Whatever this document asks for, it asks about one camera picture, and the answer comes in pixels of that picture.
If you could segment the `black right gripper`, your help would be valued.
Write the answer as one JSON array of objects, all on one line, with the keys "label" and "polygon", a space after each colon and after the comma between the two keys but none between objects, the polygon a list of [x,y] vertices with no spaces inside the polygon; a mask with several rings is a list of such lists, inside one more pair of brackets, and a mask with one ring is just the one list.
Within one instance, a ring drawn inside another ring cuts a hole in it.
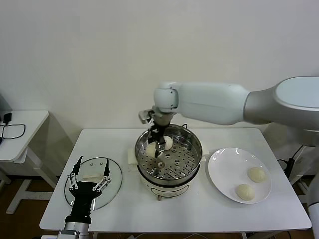
[{"label": "black right gripper", "polygon": [[155,142],[155,158],[158,158],[165,151],[164,132],[165,126],[152,125],[148,135],[148,144]]}]

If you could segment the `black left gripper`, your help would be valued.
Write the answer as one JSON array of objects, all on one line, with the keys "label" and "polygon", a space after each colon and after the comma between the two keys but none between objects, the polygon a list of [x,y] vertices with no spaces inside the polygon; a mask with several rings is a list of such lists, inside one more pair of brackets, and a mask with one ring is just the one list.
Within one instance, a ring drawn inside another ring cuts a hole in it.
[{"label": "black left gripper", "polygon": [[98,182],[78,181],[77,175],[80,170],[83,156],[80,156],[74,164],[70,174],[67,175],[69,191],[74,196],[74,204],[70,215],[65,218],[65,222],[91,222],[92,201],[101,195],[101,192],[111,182],[109,159],[106,160],[103,178]]}]

